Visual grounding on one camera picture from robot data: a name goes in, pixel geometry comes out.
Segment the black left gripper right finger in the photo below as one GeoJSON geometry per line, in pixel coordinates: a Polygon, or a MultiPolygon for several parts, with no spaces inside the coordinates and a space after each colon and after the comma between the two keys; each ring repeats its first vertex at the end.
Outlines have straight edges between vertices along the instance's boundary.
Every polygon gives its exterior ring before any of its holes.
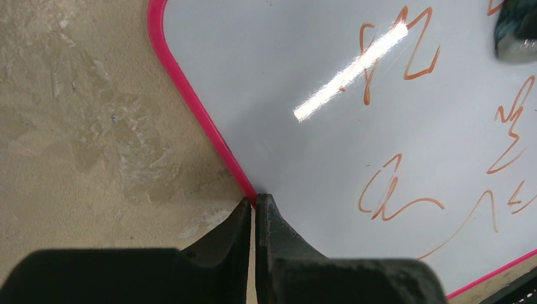
{"type": "Polygon", "coordinates": [[[327,258],[285,221],[272,195],[258,195],[255,209],[258,303],[447,302],[423,262],[327,258]]]}

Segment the white board with pink rim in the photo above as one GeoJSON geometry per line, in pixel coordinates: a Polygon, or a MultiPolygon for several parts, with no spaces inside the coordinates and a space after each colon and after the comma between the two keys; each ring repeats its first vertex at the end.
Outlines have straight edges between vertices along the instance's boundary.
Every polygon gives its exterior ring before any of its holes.
{"type": "Polygon", "coordinates": [[[244,193],[330,258],[449,297],[536,255],[536,61],[504,1],[150,1],[155,54],[244,193]]]}

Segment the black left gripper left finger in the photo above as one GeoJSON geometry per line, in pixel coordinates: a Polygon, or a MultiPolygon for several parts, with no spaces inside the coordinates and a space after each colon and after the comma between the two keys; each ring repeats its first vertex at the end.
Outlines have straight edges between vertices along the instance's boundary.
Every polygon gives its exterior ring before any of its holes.
{"type": "Polygon", "coordinates": [[[47,249],[19,262],[2,303],[244,303],[251,205],[177,248],[47,249]]]}

